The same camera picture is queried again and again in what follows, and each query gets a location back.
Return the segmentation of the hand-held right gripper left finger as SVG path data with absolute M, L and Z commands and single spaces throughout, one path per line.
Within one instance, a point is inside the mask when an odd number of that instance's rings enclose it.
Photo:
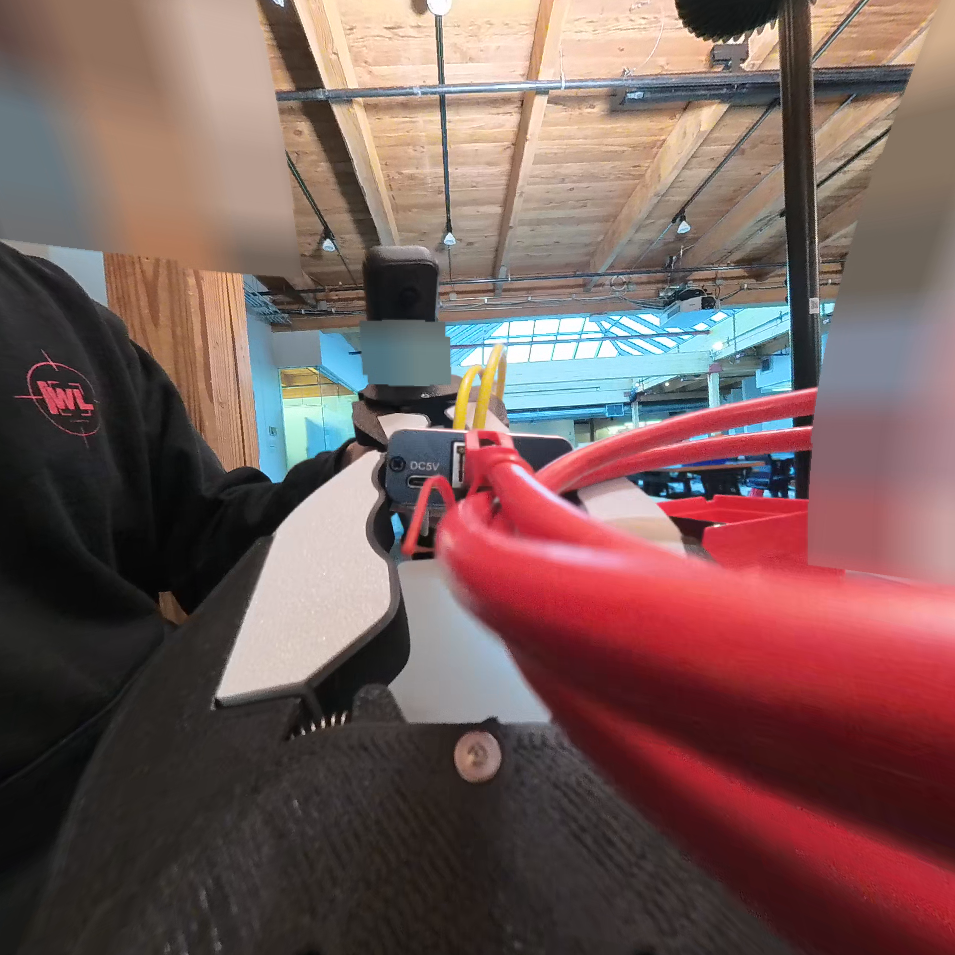
M 224 707 L 293 697 L 352 708 L 391 683 L 410 637 L 383 489 L 384 456 L 367 453 L 284 520 L 271 539 L 216 700 Z

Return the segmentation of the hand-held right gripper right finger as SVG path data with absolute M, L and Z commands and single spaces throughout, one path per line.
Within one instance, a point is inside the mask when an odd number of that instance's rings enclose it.
M 629 479 L 611 479 L 580 488 L 580 506 L 592 519 L 686 557 L 683 536 L 658 502 Z

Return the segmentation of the black ethernet switch box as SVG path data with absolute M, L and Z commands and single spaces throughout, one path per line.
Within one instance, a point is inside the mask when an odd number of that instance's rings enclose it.
M 560 436 L 511 434 L 518 454 L 533 471 L 572 451 Z M 397 511 L 412 514 L 428 478 L 442 477 L 456 500 L 467 494 L 464 455 L 465 432 L 451 429 L 402 429 L 388 439 L 385 487 Z

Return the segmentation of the person's left forearm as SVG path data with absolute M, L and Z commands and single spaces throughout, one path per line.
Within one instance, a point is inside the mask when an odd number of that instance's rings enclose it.
M 271 534 L 313 492 L 369 451 L 352 439 L 295 465 L 281 481 L 253 468 L 229 471 L 217 489 L 215 517 L 229 532 Z

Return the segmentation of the red plastic bin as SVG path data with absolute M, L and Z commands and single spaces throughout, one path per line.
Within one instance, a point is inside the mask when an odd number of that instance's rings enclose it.
M 805 499 L 715 495 L 664 499 L 658 505 L 723 567 L 805 571 L 809 566 Z

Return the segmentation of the person in black sweatshirt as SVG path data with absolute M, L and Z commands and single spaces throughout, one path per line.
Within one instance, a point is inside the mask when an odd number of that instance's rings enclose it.
M 281 520 L 224 471 L 160 365 L 50 262 L 2 245 L 2 953 L 128 684 L 169 627 Z

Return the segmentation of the black tripod stand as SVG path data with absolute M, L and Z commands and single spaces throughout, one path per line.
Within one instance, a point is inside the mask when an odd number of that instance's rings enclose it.
M 821 367 L 814 54 L 809 1 L 686 1 L 692 34 L 723 42 L 778 23 L 788 297 L 794 390 L 817 388 Z

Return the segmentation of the wooden post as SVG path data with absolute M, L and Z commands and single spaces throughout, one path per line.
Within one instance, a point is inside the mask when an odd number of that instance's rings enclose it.
M 149 446 L 154 529 L 143 586 L 166 628 L 227 580 L 288 514 L 258 460 L 242 277 L 104 254 L 110 309 L 130 334 Z

